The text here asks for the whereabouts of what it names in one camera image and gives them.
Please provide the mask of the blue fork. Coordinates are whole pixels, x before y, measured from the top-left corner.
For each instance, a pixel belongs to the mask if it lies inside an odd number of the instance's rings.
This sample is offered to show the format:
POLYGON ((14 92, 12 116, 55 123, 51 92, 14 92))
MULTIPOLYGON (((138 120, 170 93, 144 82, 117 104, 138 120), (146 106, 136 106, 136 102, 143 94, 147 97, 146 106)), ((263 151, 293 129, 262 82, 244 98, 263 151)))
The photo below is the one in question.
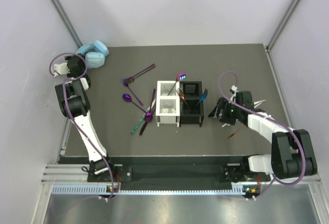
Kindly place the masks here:
POLYGON ((199 101, 197 102, 194 108, 197 108, 197 106, 201 103, 201 101, 205 100, 207 96, 208 96, 208 89, 205 88, 203 94, 201 95, 201 98, 199 99, 199 101))

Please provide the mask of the light blue headphones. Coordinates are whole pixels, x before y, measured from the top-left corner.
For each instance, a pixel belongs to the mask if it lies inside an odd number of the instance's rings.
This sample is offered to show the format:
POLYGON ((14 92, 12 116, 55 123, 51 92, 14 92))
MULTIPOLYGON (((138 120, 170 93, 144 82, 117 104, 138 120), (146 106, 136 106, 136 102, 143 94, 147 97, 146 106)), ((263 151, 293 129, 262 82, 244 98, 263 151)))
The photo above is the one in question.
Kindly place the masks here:
POLYGON ((100 40, 96 40, 90 44, 82 45, 76 54, 84 56, 88 69, 95 69, 104 65, 109 50, 100 40))

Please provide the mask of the copper fork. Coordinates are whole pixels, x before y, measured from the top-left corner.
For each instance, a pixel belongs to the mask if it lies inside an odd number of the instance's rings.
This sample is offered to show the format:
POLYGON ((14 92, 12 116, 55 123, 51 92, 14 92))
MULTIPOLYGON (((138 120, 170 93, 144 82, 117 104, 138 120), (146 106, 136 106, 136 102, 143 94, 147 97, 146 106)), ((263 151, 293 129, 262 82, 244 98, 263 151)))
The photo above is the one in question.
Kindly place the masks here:
POLYGON ((186 99, 185 99, 184 91, 183 91, 181 88, 177 88, 177 89, 176 89, 176 93, 177 93, 177 94, 179 95, 179 97, 184 101, 184 103, 186 104, 186 106, 187 106, 189 112, 191 113, 192 111, 191 111, 191 108, 190 108, 190 106, 188 105, 188 103, 187 103, 187 101, 186 101, 186 99))

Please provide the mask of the rainbow spoon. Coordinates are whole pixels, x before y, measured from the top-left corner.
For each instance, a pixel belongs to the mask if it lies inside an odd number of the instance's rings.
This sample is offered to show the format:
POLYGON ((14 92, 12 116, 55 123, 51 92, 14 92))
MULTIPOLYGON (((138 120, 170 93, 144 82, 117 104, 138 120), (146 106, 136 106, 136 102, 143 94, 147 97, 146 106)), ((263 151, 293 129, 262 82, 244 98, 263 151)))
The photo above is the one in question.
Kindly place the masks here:
POLYGON ((172 86, 172 88, 170 89, 168 96, 171 94, 172 90, 174 89, 174 87, 176 86, 177 82, 180 82, 182 80, 184 80, 186 78, 186 72, 180 72, 177 77, 176 77, 176 81, 174 83, 174 85, 172 86))

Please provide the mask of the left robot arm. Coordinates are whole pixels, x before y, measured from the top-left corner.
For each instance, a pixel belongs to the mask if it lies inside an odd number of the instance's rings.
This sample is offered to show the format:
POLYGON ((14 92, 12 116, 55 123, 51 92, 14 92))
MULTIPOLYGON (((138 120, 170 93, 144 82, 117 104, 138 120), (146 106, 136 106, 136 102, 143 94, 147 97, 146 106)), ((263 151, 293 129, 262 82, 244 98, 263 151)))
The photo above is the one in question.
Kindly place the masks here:
POLYGON ((117 174, 116 168, 111 165, 92 123, 91 105, 86 93, 91 87, 91 80, 84 57, 76 53, 61 53, 51 60, 49 72, 54 77, 66 75, 63 83, 55 86, 55 92, 61 113, 78 130, 87 149, 89 173, 105 181, 113 180, 117 174))

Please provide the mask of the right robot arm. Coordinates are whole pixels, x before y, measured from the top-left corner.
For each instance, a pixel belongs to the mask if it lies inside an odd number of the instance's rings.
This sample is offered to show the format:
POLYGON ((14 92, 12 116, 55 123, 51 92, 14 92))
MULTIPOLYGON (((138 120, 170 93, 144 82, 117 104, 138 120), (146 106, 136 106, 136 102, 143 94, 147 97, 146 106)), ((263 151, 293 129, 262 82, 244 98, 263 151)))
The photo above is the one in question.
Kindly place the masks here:
POLYGON ((316 157, 308 131, 278 123, 258 108, 261 101, 253 101, 250 91, 232 91, 231 94, 229 100, 219 98, 208 116, 228 125, 239 121, 271 144, 270 154, 243 157, 240 162, 243 179, 251 181, 259 173, 274 174, 278 179, 317 174, 316 157))

